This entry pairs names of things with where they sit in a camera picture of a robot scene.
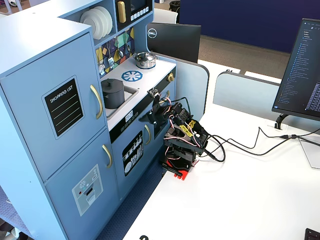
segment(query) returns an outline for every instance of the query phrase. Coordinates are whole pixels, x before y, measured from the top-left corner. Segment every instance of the gold cabinet handle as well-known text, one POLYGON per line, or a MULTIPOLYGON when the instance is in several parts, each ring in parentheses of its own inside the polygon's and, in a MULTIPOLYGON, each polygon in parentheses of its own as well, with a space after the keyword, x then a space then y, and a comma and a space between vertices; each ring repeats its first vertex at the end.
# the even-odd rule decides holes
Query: gold cabinet handle
POLYGON ((95 115, 95 118, 99 119, 101 117, 102 111, 103 111, 101 97, 100 97, 99 93, 97 92, 97 90, 95 89, 95 87, 93 85, 90 86, 90 89, 94 93, 96 99, 98 99, 98 102, 99 102, 100 110, 99 110, 98 114, 95 115))
POLYGON ((167 97, 167 98, 170 98, 170 91, 169 91, 169 90, 166 91, 166 97, 167 97))
POLYGON ((147 130, 147 132, 149 134, 149 140, 148 140, 148 142, 145 143, 145 145, 148 145, 150 143, 150 141, 151 141, 151 132, 150 132, 150 129, 147 126, 147 124, 144 125, 144 128, 147 130))
POLYGON ((119 22, 124 24, 127 21, 126 18, 126 5, 123 1, 118 1, 118 16, 119 16, 119 22))
POLYGON ((109 156, 110 163, 106 166, 106 168, 109 169, 109 168, 111 168, 111 166, 112 166, 112 156, 111 156, 108 148, 106 147, 106 145, 103 144, 103 145, 102 145, 102 148, 103 148, 103 150, 106 152, 106 154, 108 154, 108 156, 109 156))

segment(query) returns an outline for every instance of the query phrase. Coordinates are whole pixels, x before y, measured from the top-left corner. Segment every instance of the black trash bin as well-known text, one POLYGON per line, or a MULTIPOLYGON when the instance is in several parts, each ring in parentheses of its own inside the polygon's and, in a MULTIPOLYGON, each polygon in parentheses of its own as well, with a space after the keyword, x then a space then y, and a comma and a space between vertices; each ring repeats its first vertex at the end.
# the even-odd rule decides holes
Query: black trash bin
POLYGON ((180 20, 180 1, 171 1, 170 2, 170 10, 172 12, 178 13, 178 16, 176 18, 176 23, 179 23, 180 20))

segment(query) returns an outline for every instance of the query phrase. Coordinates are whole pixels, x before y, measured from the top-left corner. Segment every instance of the power cord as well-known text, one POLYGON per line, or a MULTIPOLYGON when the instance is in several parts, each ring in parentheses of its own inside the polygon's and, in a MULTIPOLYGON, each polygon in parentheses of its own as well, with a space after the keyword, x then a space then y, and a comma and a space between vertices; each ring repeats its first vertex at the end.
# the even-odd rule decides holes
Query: power cord
POLYGON ((216 138, 219 138, 219 139, 223 140, 224 142, 223 142, 223 143, 219 143, 219 141, 218 141, 219 146, 218 146, 215 150, 213 150, 212 152, 209 152, 209 151, 205 150, 205 153, 206 153, 207 155, 200 156, 200 157, 203 158, 203 157, 209 156, 209 157, 212 158, 212 156, 213 156, 212 153, 214 153, 214 152, 215 152, 216 150, 218 150, 219 148, 222 148, 222 147, 223 147, 223 144, 225 144, 225 143, 228 143, 228 144, 230 144, 230 145, 232 145, 232 146, 234 146, 234 147, 236 147, 236 148, 238 148, 238 149, 240 149, 240 150, 242 150, 242 151, 244 151, 244 152, 246 152, 246 153, 248 153, 248 154, 254 155, 254 156, 264 156, 264 155, 270 153, 270 152, 271 152, 272 150, 274 150, 275 148, 277 148, 277 147, 279 147, 280 145, 284 144, 284 143, 287 142, 288 140, 297 139, 297 138, 298 138, 298 139, 301 139, 301 140, 303 140, 303 141, 306 141, 306 142, 308 142, 308 143, 317 145, 317 146, 320 147, 320 144, 318 144, 318 143, 316 143, 316 142, 313 142, 313 141, 310 141, 310 140, 308 140, 308 139, 303 138, 303 137, 309 136, 309 135, 311 135, 311 134, 315 134, 315 133, 318 132, 318 131, 320 131, 320 128, 317 129, 317 130, 315 130, 315 131, 313 131, 313 132, 310 132, 310 133, 308 133, 308 134, 304 134, 304 135, 296 135, 296 134, 293 134, 293 135, 282 135, 282 136, 268 136, 268 135, 265 134, 265 132, 259 127, 259 128, 258 128, 258 134, 257 134, 257 136, 256 136, 256 140, 255 140, 255 143, 254 143, 254 146, 253 146, 253 147, 245 146, 245 145, 243 145, 243 144, 235 141, 235 140, 232 139, 232 138, 229 138, 228 140, 225 140, 224 138, 222 138, 222 137, 220 137, 220 136, 218 136, 218 135, 209 135, 208 138, 206 139, 207 141, 208 141, 210 138, 213 138, 213 139, 215 139, 215 140, 217 141, 216 138), (272 148, 269 149, 268 151, 266 151, 266 152, 264 152, 264 153, 261 153, 261 154, 257 154, 257 153, 254 153, 254 152, 250 152, 250 151, 245 150, 245 149, 243 149, 243 148, 241 148, 241 147, 233 144, 232 142, 230 142, 230 141, 233 141, 233 142, 235 142, 235 143, 237 143, 237 144, 239 144, 239 145, 241 145, 242 147, 245 147, 245 148, 247 148, 247 149, 254 149, 254 148, 256 147, 256 145, 257 145, 260 132, 262 132, 267 138, 281 138, 281 139, 284 139, 284 141, 280 142, 279 144, 275 145, 274 147, 272 147, 272 148))

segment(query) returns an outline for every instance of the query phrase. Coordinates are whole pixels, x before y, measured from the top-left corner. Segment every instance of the monitor stand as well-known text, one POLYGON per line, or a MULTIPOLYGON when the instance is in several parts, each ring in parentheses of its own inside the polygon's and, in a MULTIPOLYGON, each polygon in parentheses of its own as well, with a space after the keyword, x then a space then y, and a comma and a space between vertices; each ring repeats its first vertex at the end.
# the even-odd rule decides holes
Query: monitor stand
MULTIPOLYGON (((304 138, 320 144, 320 136, 305 136, 304 138)), ((301 139, 299 139, 299 141, 302 145, 306 158, 310 163, 310 166, 314 169, 320 169, 320 146, 303 141, 301 139)))

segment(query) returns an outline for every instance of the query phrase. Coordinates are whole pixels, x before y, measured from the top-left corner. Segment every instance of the gold knob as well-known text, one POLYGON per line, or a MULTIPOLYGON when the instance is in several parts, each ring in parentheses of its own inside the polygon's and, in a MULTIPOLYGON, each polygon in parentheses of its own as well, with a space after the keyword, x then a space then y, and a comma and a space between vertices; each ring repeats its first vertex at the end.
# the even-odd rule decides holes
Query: gold knob
POLYGON ((173 73, 170 73, 169 75, 168 75, 168 82, 169 83, 171 83, 171 82, 173 82, 174 80, 175 80, 175 77, 174 77, 174 74, 173 73))

